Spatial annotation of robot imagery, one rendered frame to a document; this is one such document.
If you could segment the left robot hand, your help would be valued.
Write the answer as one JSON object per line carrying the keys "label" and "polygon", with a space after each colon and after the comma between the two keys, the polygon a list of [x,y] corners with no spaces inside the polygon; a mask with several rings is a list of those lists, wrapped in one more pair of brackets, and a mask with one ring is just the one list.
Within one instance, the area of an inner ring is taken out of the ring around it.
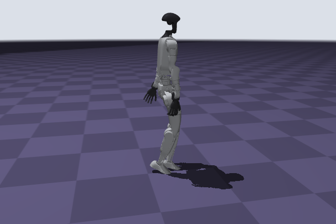
{"label": "left robot hand", "polygon": [[145,100],[145,101],[147,101],[148,97],[150,96],[149,99],[148,99],[148,103],[149,103],[151,97],[152,97],[152,99],[151,99],[150,103],[152,103],[152,100],[153,100],[154,96],[155,96],[155,101],[156,101],[156,90],[157,90],[157,88],[153,87],[153,84],[154,84],[154,82],[151,85],[152,88],[149,89],[148,92],[147,92],[147,94],[149,94],[149,95],[147,96],[147,94],[146,94],[145,97],[144,97],[144,99],[145,99],[146,96],[147,96],[147,98]]}

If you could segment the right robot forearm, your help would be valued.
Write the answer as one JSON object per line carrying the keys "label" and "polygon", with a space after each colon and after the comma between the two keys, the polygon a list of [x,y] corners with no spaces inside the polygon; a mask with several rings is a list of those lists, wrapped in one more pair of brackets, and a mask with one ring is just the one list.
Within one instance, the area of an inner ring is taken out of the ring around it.
{"label": "right robot forearm", "polygon": [[174,98],[178,99],[180,97],[180,83],[179,83],[179,68],[173,67],[171,71],[171,77],[170,80],[172,82],[172,93],[174,92]]}

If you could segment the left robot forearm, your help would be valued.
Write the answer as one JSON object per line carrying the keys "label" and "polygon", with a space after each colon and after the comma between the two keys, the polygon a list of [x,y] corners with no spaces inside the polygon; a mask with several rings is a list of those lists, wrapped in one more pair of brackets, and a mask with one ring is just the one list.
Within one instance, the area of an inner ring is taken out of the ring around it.
{"label": "left robot forearm", "polygon": [[153,84],[153,87],[157,88],[158,84],[160,83],[160,78],[162,77],[162,74],[158,74],[157,68],[156,68],[156,78]]}

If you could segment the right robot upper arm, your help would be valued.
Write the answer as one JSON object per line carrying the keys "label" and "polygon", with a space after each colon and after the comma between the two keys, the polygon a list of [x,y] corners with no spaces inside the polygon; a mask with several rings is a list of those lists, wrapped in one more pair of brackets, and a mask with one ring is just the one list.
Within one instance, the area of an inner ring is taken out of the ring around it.
{"label": "right robot upper arm", "polygon": [[168,64],[169,64],[169,72],[171,74],[172,68],[177,67],[175,65],[177,60],[177,42],[175,40],[167,40],[166,41],[166,49],[168,55]]}

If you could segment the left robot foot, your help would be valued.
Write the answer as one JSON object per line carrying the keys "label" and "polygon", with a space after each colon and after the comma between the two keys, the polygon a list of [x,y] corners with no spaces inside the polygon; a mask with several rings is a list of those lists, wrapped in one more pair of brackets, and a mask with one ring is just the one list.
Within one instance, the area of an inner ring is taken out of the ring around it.
{"label": "left robot foot", "polygon": [[[168,161],[169,162],[169,161]],[[180,167],[178,167],[177,165],[175,165],[173,162],[172,163],[168,163],[167,160],[164,160],[163,164],[165,165],[165,167],[167,168],[171,168],[171,169],[174,169],[174,170],[179,170],[181,169]],[[163,165],[162,164],[162,165]]]}

